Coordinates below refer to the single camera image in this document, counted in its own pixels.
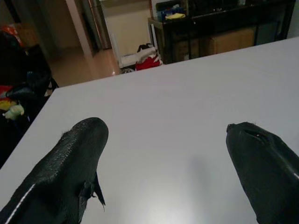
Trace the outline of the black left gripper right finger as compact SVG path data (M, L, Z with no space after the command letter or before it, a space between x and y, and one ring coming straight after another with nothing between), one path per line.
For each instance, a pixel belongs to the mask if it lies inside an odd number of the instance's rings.
M227 126L226 145L260 224L299 222L299 157L282 139L252 123Z

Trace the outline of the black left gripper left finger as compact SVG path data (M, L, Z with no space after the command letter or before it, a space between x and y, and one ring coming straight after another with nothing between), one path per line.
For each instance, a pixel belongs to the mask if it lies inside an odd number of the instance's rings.
M108 134L97 117L65 132L12 194L0 212L1 223L79 224L90 198L105 205L97 167Z

